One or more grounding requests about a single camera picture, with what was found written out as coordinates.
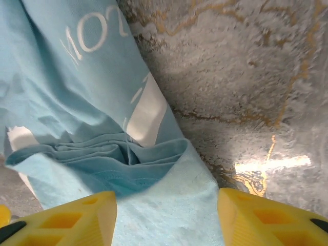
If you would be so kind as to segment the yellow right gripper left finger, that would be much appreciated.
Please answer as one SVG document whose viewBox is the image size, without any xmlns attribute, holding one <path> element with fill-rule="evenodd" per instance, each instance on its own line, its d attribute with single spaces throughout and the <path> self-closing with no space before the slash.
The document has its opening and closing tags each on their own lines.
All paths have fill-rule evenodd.
<svg viewBox="0 0 328 246">
<path fill-rule="evenodd" d="M 111 245 L 117 217 L 113 191 L 47 209 L 1 228 L 1 245 Z"/>
</svg>

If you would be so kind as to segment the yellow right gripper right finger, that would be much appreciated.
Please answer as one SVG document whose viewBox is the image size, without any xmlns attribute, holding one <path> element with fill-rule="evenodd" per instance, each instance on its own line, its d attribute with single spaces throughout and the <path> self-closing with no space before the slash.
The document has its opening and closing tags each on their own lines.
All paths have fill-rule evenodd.
<svg viewBox="0 0 328 246">
<path fill-rule="evenodd" d="M 327 219 L 232 188 L 218 194 L 225 245 L 327 245 Z"/>
</svg>

